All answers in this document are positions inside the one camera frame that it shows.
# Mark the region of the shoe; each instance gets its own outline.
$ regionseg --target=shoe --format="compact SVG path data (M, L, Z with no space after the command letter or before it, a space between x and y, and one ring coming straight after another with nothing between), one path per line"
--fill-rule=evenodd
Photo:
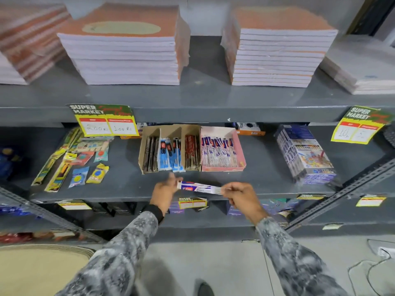
M197 296L214 296L214 292L208 283L203 282L197 289Z

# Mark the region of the purple box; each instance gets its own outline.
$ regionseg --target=purple box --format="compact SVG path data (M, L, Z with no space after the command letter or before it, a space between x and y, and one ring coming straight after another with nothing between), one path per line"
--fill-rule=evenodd
M240 210L235 209L229 201L226 202L226 215L241 216L243 213Z
M183 214L185 209L180 209L178 202L172 202L170 204L169 212L170 214Z

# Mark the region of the watch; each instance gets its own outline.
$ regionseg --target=watch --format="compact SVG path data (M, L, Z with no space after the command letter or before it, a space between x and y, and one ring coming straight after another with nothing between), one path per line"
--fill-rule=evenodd
M147 204L146 206L144 206L140 213L143 212L151 212L152 214L154 214L156 219L158 220L158 224L160 224L164 218L162 210L154 204Z

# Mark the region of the hand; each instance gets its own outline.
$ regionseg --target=hand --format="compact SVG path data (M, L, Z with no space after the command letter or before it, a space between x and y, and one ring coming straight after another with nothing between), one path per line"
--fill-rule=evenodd
M150 204L156 205L161 209L163 216L170 208L173 194L177 191L177 182L182 181L182 178L176 178L171 172L169 178L165 182L160 182L155 185L154 192Z
M231 205L239 209L254 225L269 214L262 208L254 188L248 183L232 182L222 186L221 193L229 199Z

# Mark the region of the gray patterned sleeve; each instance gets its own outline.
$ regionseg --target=gray patterned sleeve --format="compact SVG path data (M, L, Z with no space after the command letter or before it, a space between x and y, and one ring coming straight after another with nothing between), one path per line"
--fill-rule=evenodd
M136 266L143 258L158 220L143 212L124 230L95 252L66 287L56 296L129 296Z
M256 229L286 296L348 295L320 257L297 243L273 218L262 219Z

